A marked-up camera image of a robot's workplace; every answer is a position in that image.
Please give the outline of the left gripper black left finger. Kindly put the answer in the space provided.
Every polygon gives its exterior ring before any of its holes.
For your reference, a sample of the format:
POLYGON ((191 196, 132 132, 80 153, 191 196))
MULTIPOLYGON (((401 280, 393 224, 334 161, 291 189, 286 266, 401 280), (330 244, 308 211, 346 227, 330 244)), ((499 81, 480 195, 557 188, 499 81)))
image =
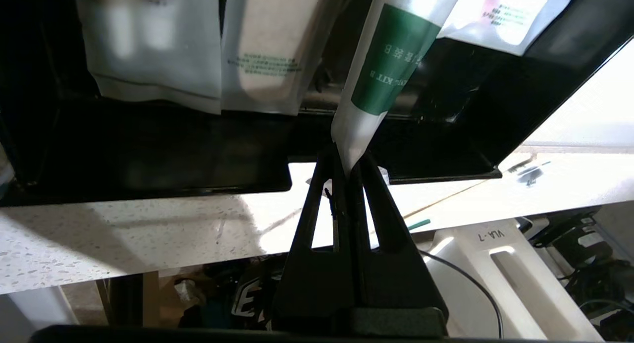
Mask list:
POLYGON ((272 301, 271 326, 298 334, 330 334, 337 315, 355 303, 346 177, 334 144, 318 156, 298 226, 272 301), (331 180, 328 207, 333 248, 313 250, 323 187, 331 180))

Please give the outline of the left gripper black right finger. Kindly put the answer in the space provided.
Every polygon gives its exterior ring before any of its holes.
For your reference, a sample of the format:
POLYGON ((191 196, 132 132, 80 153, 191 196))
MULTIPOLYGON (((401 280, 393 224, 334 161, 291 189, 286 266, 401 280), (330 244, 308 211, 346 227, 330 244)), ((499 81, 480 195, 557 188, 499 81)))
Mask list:
POLYGON ((446 336, 448 309, 406 228, 376 160, 349 176, 350 244, 358 336, 446 336))

